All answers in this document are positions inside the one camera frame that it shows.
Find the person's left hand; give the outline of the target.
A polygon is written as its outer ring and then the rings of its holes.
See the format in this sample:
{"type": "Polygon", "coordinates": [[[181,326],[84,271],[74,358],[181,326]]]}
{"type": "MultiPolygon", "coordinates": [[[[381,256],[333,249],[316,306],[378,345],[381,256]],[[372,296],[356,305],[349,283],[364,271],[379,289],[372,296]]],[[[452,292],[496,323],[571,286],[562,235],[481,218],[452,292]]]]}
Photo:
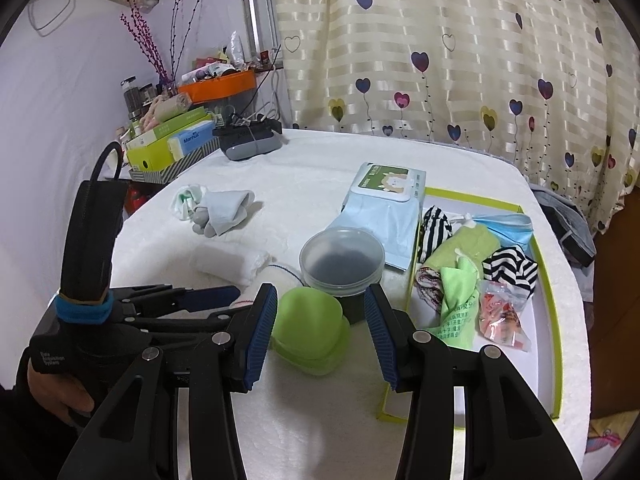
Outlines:
{"type": "Polygon", "coordinates": [[[73,422],[71,412],[89,416],[94,409],[93,398],[73,377],[41,374],[28,363],[27,382],[38,404],[67,425],[73,422]]]}

